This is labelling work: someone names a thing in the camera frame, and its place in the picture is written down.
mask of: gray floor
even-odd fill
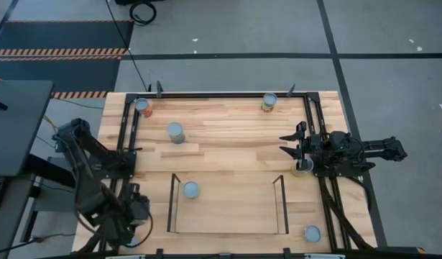
[[[442,0],[324,2],[340,53],[442,53]],[[127,18],[126,7],[111,5],[117,19]],[[134,28],[134,54],[328,53],[316,0],[167,0],[155,6],[155,23]],[[11,19],[109,19],[109,13],[102,0],[19,0]],[[442,254],[442,60],[341,64],[362,138],[397,136],[409,155],[401,163],[376,160],[371,172],[388,244]],[[166,91],[287,90],[294,83],[296,90],[339,89],[330,60],[140,60],[137,66],[147,83],[159,80]],[[131,61],[121,62],[116,91],[143,91]],[[60,101],[51,101],[47,114],[58,124],[82,117],[95,133],[101,120],[100,110]],[[44,123],[39,136],[48,140],[50,130]],[[53,155],[39,140],[32,152]],[[46,214],[37,226],[44,235],[69,233],[75,219]],[[66,254],[71,245],[72,239],[60,238],[15,250],[10,258]]]

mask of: wooden table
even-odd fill
[[[322,91],[319,94],[328,132],[347,131],[338,93]],[[125,95],[126,93],[110,93],[103,112],[98,139],[112,150],[117,144]],[[124,248],[121,253],[155,254],[157,248],[164,249],[165,254],[282,253],[284,247],[290,247],[293,253],[330,251],[317,178],[312,175],[294,177],[290,172],[292,158],[278,148],[281,145],[296,145],[283,142],[278,137],[293,133],[295,125],[306,120],[302,99],[279,99],[271,114],[261,111],[260,98],[153,99],[151,102],[153,115],[148,119],[139,119],[135,147],[142,147],[143,150],[138,152],[132,182],[139,183],[142,194],[147,195],[151,201],[154,229],[142,246],[135,249]],[[313,120],[317,122],[313,105],[312,110]],[[125,143],[128,143],[132,115],[133,112],[130,112]],[[166,133],[171,122],[183,125],[187,139],[185,143],[171,143]],[[197,181],[201,191],[204,186],[214,183],[244,184],[244,197],[251,196],[254,189],[251,186],[271,183],[283,175],[290,233],[167,232],[172,173],[176,173],[182,182]],[[345,178],[339,178],[339,188],[346,217],[359,234],[370,245],[375,246],[374,230],[363,189]],[[222,204],[222,197],[228,199],[222,188],[218,188],[217,192],[219,204]],[[216,217],[213,224],[218,228],[231,230],[238,223],[234,218]],[[335,216],[333,218],[338,246],[342,247],[339,224]],[[303,230],[308,225],[315,225],[320,229],[320,242],[304,240]],[[149,231],[149,226],[148,222],[138,227],[137,236],[143,238]],[[79,225],[73,250],[82,247],[90,235]]]

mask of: wooden tabletop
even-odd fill
[[[125,95],[110,93],[104,107],[98,139],[112,150],[117,144]],[[322,91],[320,98],[328,132],[346,132],[338,93]],[[148,119],[139,118],[135,147],[143,150],[137,154],[132,182],[139,183],[141,193],[151,201],[154,228],[143,245],[124,248],[121,253],[155,254],[157,248],[163,248],[166,254],[282,253],[284,247],[293,253],[330,251],[317,178],[294,177],[290,172],[292,158],[278,148],[296,145],[278,137],[292,134],[295,125],[306,120],[301,98],[278,99],[270,114],[261,111],[261,98],[153,99],[151,102],[153,115]],[[312,110],[313,120],[317,122],[313,105]],[[133,112],[129,114],[125,146]],[[183,144],[171,143],[166,131],[171,122],[183,126],[186,136]],[[167,232],[172,173],[176,173],[182,183],[196,181],[201,194],[216,197],[206,202],[206,199],[188,201],[180,195],[178,227],[181,233]],[[265,217],[271,215],[270,210],[261,209],[273,204],[268,186],[280,175],[285,179],[288,235],[272,234],[277,223],[272,226],[270,222],[274,222],[275,216]],[[359,234],[375,246],[363,189],[345,178],[338,180],[346,217]],[[338,245],[342,247],[339,224],[333,218]],[[304,240],[303,230],[308,225],[320,229],[320,242]],[[138,227],[137,236],[143,238],[149,227],[149,222]],[[79,225],[73,250],[81,248],[90,236]]]

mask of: yellow and black hazard tape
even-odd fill
[[[73,91],[73,92],[54,92],[52,98],[56,99],[77,99],[77,98],[104,98],[109,91]]]
[[[123,55],[126,48],[67,48],[67,49],[1,49],[0,56],[38,56],[38,55]]]
[[[116,22],[134,22],[133,19],[116,19]],[[7,22],[114,22],[111,19],[97,20],[9,20]]]
[[[53,60],[98,60],[118,59],[120,56],[76,56],[76,57],[39,57],[39,58],[0,58],[0,61],[53,61]]]

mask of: black floor mat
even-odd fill
[[[134,23],[118,21],[117,24],[129,45]],[[124,43],[112,21],[7,22],[0,33],[0,55],[91,55],[124,52]]]
[[[3,80],[49,80],[54,97],[98,98],[113,91],[120,57],[0,58]]]

